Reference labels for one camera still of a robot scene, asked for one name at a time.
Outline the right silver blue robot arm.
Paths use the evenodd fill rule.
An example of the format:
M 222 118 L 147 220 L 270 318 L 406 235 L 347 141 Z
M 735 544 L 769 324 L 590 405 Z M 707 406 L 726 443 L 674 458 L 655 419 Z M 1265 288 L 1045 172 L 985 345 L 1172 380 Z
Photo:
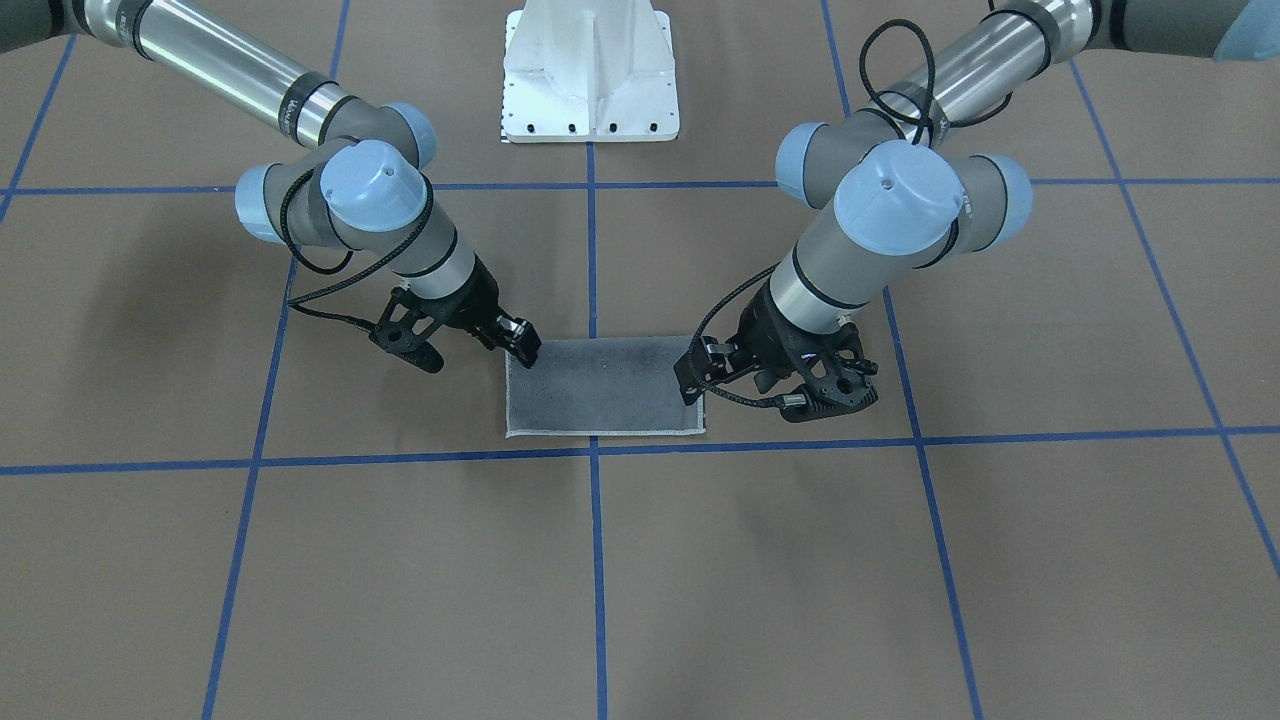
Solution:
M 248 169 L 236 186 L 241 224 L 319 275 L 358 252 L 378 260 L 289 309 L 362 331 L 429 373 L 442 327 L 532 366 L 534 325 L 500 306 L 497 281 L 439 204 L 425 170 L 436 152 L 415 106 L 374 106 L 195 1 L 5 1 L 3 51 L 83 35 L 170 67 L 306 149 L 298 161 Z

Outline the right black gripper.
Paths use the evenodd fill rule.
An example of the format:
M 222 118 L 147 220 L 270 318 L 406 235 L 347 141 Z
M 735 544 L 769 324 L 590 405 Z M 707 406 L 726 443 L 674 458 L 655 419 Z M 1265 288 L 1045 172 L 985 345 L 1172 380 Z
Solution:
M 433 320 L 466 331 L 486 348 L 500 348 L 521 366 L 531 369 L 538 361 L 541 338 L 527 319 L 504 316 L 499 297 L 495 278 L 483 260 L 476 259 L 470 277 L 456 292 L 422 300 L 421 305 Z

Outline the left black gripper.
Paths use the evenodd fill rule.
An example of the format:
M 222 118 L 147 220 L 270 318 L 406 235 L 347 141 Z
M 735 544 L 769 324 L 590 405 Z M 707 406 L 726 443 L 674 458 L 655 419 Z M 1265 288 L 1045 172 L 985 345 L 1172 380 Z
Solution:
M 782 347 L 782 331 L 790 325 L 813 334 L 832 334 L 841 325 L 849 323 L 855 324 L 854 322 L 837 320 L 836 329 L 829 333 L 805 331 L 785 316 L 772 297 L 771 287 L 763 284 L 744 309 L 739 320 L 739 331 L 730 338 L 730 342 L 719 342 L 717 338 L 695 338 L 684 355 L 676 360 L 675 375 L 680 386 L 681 398 L 686 406 L 692 406 L 710 386 L 731 382 L 733 373 L 740 375 L 745 372 L 755 374 L 756 391 L 762 395 L 771 393 L 774 386 L 791 375 L 799 378 L 797 386 L 800 386 L 803 379 L 791 368 Z

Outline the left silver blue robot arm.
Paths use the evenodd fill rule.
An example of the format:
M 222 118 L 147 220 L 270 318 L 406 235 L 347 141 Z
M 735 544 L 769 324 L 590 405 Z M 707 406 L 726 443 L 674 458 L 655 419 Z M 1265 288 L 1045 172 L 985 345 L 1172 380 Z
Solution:
M 788 421 L 861 411 L 878 366 L 858 314 L 913 269 L 983 252 L 1014 237 L 1033 208 L 1027 172 L 1009 158 L 940 155 L 947 133 L 979 124 L 1051 65 L 1087 49 L 1216 61 L 1277 55 L 1275 1 L 1010 1 L 838 124 L 791 129 L 774 159 L 777 186 L 818 211 L 754 290 L 727 341 L 698 328 L 675 363 L 685 404 L 728 396 L 751 375 Z

